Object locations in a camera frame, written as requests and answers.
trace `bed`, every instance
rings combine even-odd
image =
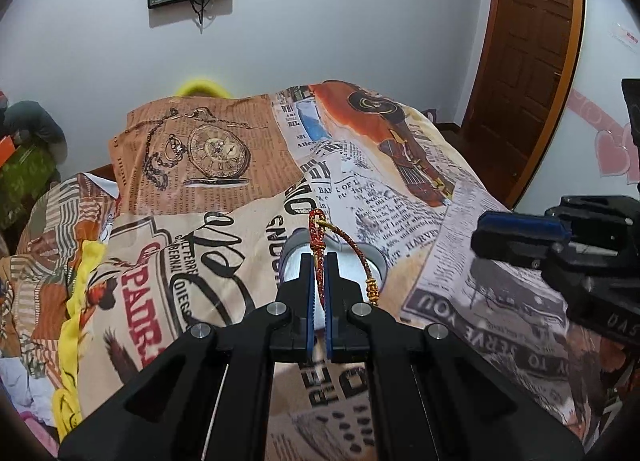
[[[474,218],[504,207],[417,110],[340,81],[165,98],[130,112],[108,146],[111,164],[52,188],[0,260],[0,378],[34,451],[55,456],[190,325],[229,325],[274,300],[282,248],[314,208],[380,251],[383,309],[448,325],[585,444],[597,437],[630,359],[568,323],[535,273],[474,260]],[[460,265],[446,282],[443,257]],[[319,418],[370,413],[364,367],[326,361],[321,332],[314,360],[276,366],[266,459],[284,444],[310,460],[375,459],[372,438]],[[301,431],[310,420],[333,453]]]

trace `red braided cord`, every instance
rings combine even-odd
[[[316,265],[316,282],[318,283],[318,297],[320,298],[320,304],[324,309],[324,228],[329,228],[335,234],[340,235],[347,244],[355,251],[365,273],[367,274],[367,297],[371,305],[377,306],[378,299],[380,298],[380,292],[378,290],[378,284],[376,279],[371,275],[371,269],[367,258],[362,253],[362,250],[358,248],[358,245],[351,239],[346,232],[340,230],[337,226],[329,223],[324,216],[324,212],[319,208],[311,210],[309,212],[309,235],[311,235],[310,248],[314,253],[314,262]]]
[[[324,227],[316,224],[316,216],[319,216],[321,221],[325,221],[324,212],[319,208],[311,210],[309,212],[309,235],[311,236],[310,247],[314,253],[314,262],[316,265],[316,282],[318,283],[318,297],[320,298],[320,304],[324,309]]]

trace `tape roll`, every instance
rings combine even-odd
[[[189,80],[175,92],[176,96],[210,96],[212,98],[231,98],[231,94],[220,84],[199,78]]]

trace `metal screw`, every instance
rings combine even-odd
[[[209,333],[211,333],[211,326],[204,322],[198,322],[191,326],[189,333],[191,333],[191,336],[195,338],[206,338],[209,336]]]
[[[427,328],[427,333],[429,333],[429,336],[431,338],[442,340],[443,338],[447,337],[447,335],[449,334],[449,330],[444,324],[431,324]]]
[[[267,313],[275,316],[282,315],[285,311],[287,311],[287,305],[284,302],[271,302],[270,305],[267,306]]]
[[[367,316],[371,313],[371,306],[365,302],[356,302],[351,306],[351,311],[356,316]]]

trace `wooden door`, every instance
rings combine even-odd
[[[556,98],[573,2],[497,0],[484,72],[479,71],[463,134],[472,148],[471,166],[503,203],[509,204]]]

